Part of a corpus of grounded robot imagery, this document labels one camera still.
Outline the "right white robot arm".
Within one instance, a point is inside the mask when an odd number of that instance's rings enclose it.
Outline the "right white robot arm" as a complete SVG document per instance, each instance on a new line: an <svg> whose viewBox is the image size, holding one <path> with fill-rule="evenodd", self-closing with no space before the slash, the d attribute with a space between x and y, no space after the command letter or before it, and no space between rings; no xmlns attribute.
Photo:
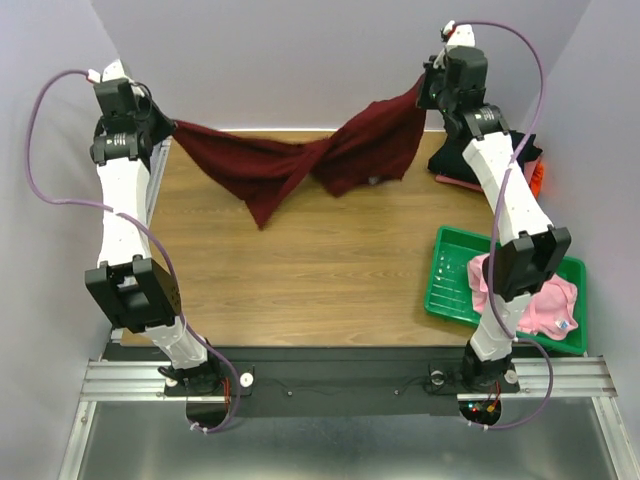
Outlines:
<svg viewBox="0 0 640 480"><path fill-rule="evenodd" d="M461 366L469 387L490 385L510 370L519 322L571 243L568 229L553 225L528 186L501 110L484 100L487 73L482 50L444 47L426 63L416 102L442 114L449 139L461 146L494 214L482 268L488 299Z"/></svg>

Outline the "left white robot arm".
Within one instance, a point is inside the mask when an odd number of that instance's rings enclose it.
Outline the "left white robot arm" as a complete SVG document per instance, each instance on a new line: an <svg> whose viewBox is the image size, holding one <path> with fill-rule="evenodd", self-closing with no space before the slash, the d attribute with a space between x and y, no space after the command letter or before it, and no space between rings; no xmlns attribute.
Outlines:
<svg viewBox="0 0 640 480"><path fill-rule="evenodd" d="M176 279L149 246L150 160L175 125L141 85L126 78L97 83L94 92L102 115L90 155L108 209L97 265L86 271L85 286L114 327L147 337L165 353L171 364L159 372L170 385L191 395L229 389L219 359L181 317Z"/></svg>

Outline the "maroon t shirt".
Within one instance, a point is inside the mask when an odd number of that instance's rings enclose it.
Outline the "maroon t shirt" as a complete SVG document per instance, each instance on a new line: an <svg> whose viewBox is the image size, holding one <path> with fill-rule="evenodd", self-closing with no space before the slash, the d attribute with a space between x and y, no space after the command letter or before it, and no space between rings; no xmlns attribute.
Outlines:
<svg viewBox="0 0 640 480"><path fill-rule="evenodd" d="M374 101L331 136L304 143L242 137L179 120L175 141L212 180L248 208L264 229L308 176L332 196L400 180L421 142L426 112L416 106L424 78L405 93Z"/></svg>

